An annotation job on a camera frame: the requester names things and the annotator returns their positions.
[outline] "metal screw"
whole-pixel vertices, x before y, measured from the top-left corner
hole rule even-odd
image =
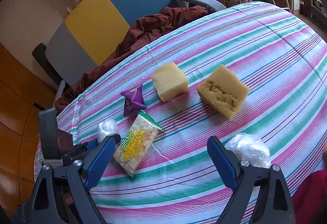
[[[74,161],[74,166],[79,167],[81,165],[82,165],[82,161],[81,160],[75,160]]]
[[[43,170],[48,170],[48,169],[50,169],[50,165],[49,164],[45,164],[45,165],[43,165],[42,169]]]
[[[244,167],[248,167],[250,163],[247,160],[241,160],[241,165]]]
[[[272,169],[273,169],[274,171],[279,171],[281,168],[280,168],[278,165],[273,165],[273,166],[272,166]]]

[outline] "chair backrest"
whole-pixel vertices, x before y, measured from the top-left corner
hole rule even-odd
[[[45,56],[69,85],[102,64],[139,18],[172,0],[83,0],[57,29]]]

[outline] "sponge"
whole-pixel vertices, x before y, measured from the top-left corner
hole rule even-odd
[[[151,79],[163,102],[188,91],[188,80],[174,62],[160,66],[153,72]]]
[[[201,100],[207,102],[228,120],[238,113],[249,91],[250,88],[223,65],[197,86]]]

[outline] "striped tablecloth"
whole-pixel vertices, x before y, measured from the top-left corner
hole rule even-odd
[[[58,117],[74,143],[96,136],[97,124],[115,118],[124,137],[122,90],[143,83],[147,112],[159,134],[132,180],[109,164],[90,193],[108,223],[215,223],[231,190],[206,150],[215,135],[260,135],[294,193],[321,169],[327,137],[327,44],[292,14],[252,2],[211,14],[169,33],[110,70]],[[163,103],[151,82],[159,66],[174,61],[189,80],[187,94]],[[196,86],[224,64],[251,88],[241,112],[226,121],[201,102]],[[40,163],[35,163],[35,176]],[[254,208],[254,189],[242,222]]]

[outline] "multicolored chair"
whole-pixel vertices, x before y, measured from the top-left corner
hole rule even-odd
[[[183,1],[213,12],[226,9],[216,0]],[[83,0],[33,56],[58,85],[61,79],[73,85],[115,51],[137,19],[165,6],[179,7],[176,0]]]

